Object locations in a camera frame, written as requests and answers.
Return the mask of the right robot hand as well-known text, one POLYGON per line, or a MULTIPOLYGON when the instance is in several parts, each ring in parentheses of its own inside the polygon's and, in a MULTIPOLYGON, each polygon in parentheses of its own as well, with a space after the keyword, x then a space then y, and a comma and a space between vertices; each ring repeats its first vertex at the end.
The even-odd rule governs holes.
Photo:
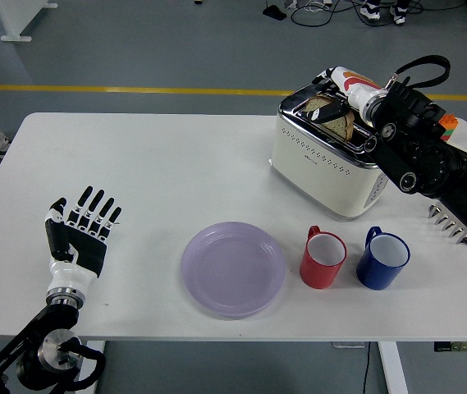
POLYGON ((320 108, 313 109, 311 104, 306 105, 303 114, 315 124, 335 121, 354 109, 359 113, 360 119, 371 126, 373 114, 387 94, 385 89, 369 78, 342 66, 322 71, 312 80, 312 84, 321 85, 323 92, 331 89, 344 96, 344 98, 334 98, 320 108))

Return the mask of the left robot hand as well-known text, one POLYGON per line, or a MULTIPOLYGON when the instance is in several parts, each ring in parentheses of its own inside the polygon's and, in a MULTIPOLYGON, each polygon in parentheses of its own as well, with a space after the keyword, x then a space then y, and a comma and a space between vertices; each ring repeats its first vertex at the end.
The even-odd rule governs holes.
POLYGON ((114 198, 103 197, 103 190, 95 192, 92 186, 87 186, 69 212, 64 197, 49 208, 44 225, 51 254, 50 291, 70 288, 84 294, 99 278, 107 238, 121 214, 114 198))

